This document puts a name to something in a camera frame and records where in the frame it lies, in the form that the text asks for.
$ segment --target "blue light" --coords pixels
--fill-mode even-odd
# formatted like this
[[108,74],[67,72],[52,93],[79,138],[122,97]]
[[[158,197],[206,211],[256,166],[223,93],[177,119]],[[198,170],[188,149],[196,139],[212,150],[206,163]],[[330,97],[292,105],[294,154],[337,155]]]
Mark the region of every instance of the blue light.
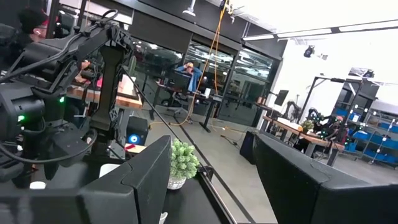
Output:
[[135,134],[130,135],[130,137],[129,137],[129,143],[130,144],[135,144],[135,143],[138,143],[138,142],[139,142],[139,136],[137,136]]

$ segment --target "gray floor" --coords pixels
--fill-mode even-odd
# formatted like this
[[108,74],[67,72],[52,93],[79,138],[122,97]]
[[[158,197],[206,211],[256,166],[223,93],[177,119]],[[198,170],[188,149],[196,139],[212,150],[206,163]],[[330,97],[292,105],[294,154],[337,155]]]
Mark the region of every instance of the gray floor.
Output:
[[[148,109],[149,106],[145,105],[144,110],[136,111],[134,115],[147,118],[150,121]],[[158,106],[157,109],[165,114],[163,117],[166,121],[175,123],[170,112],[166,112],[161,106]],[[178,119],[182,121],[184,118],[185,114],[181,114]],[[203,117],[193,115],[193,120],[203,121]],[[202,164],[209,162],[219,174],[221,180],[214,177],[212,183],[227,208],[238,223],[250,223],[251,220],[256,223],[277,223],[256,167],[250,165],[239,155],[237,147],[241,145],[244,136],[240,132],[230,130],[245,131],[251,128],[217,120],[213,122],[213,125],[214,129],[209,126],[211,133],[207,133],[197,122],[183,124],[183,128],[205,156],[204,159],[196,152]],[[172,129],[182,141],[190,142],[179,126],[172,126]],[[147,145],[165,134],[172,135],[164,124],[152,124]],[[226,139],[220,137],[221,134],[234,139],[233,141],[238,140],[239,146],[233,146]],[[398,183],[398,171],[378,164],[369,165],[367,161],[360,159],[354,161],[350,157],[339,156],[335,162],[335,168],[373,184]],[[223,187],[222,182],[228,186],[228,189]]]

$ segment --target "black monitor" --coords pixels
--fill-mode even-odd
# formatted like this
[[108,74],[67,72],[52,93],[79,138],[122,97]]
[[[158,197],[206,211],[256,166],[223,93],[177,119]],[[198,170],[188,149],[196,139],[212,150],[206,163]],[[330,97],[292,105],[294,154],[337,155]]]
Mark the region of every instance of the black monitor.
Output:
[[288,90],[280,90],[278,93],[278,96],[275,100],[275,104],[282,106],[284,104],[284,101],[286,99],[287,94],[289,93]]
[[188,91],[191,77],[191,75],[183,72],[171,71],[165,76],[164,85],[175,91],[185,93]]

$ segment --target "blue shirt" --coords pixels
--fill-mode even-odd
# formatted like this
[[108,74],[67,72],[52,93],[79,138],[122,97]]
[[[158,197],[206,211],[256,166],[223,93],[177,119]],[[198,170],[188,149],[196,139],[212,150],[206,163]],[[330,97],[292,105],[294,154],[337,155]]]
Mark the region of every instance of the blue shirt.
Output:
[[[185,70],[184,66],[175,69],[178,72],[183,72]],[[201,70],[199,68],[193,68],[193,75],[191,81],[189,82],[188,91],[194,92],[197,90],[197,82],[201,77]]]

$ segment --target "person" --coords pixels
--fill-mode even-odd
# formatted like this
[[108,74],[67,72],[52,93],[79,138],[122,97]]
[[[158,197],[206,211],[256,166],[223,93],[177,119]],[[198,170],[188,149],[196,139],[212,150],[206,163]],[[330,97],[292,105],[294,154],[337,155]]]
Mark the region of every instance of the person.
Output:
[[[202,71],[199,68],[195,68],[193,66],[192,62],[188,62],[186,63],[184,66],[178,67],[175,69],[178,72],[183,72],[186,74],[191,75],[191,80],[189,82],[189,86],[188,86],[188,91],[190,92],[196,92],[197,90],[197,83],[202,75]],[[188,95],[188,118],[187,118],[187,122],[188,124],[192,124],[192,119],[190,116],[190,113],[192,113],[192,106],[193,106],[193,96]]]

